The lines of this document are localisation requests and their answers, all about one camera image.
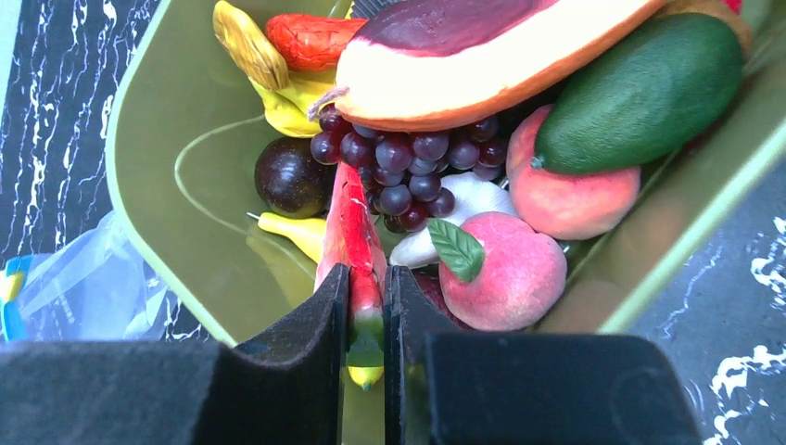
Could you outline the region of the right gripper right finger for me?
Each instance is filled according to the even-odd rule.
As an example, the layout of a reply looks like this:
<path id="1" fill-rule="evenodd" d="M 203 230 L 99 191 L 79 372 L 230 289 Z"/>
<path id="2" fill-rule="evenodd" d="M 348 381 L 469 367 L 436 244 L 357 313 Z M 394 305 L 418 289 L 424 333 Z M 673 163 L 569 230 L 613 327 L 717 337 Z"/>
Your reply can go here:
<path id="1" fill-rule="evenodd" d="M 698 444 L 664 353 L 641 337 L 462 330 L 390 267 L 388 444 Z"/>

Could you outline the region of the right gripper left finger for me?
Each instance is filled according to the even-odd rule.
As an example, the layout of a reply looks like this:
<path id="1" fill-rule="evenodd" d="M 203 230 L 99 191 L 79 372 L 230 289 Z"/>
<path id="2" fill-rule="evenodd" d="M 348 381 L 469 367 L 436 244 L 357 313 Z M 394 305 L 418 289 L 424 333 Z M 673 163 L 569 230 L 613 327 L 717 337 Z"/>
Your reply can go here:
<path id="1" fill-rule="evenodd" d="M 253 338 L 1 348 L 5 444 L 337 444 L 349 270 Z"/>

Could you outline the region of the watermelon slice toy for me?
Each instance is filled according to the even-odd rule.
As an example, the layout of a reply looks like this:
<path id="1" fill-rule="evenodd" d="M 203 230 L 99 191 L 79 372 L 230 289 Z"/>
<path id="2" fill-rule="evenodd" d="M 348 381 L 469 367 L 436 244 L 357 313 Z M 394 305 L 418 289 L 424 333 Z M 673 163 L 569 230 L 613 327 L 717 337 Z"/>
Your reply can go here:
<path id="1" fill-rule="evenodd" d="M 383 299 L 387 259 L 369 211 L 359 171 L 337 164 L 326 218 L 323 255 L 315 287 L 337 263 L 349 267 L 349 332 L 346 363 L 354 367 L 384 364 Z"/>

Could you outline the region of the clear zip top bag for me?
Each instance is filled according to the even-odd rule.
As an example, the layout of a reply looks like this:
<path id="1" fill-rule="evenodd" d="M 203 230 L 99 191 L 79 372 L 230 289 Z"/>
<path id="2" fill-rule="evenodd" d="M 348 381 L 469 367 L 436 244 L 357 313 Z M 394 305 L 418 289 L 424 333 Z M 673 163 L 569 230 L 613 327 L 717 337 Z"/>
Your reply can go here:
<path id="1" fill-rule="evenodd" d="M 4 341 L 162 339 L 175 296 L 113 213 L 54 253 L 1 271 Z"/>

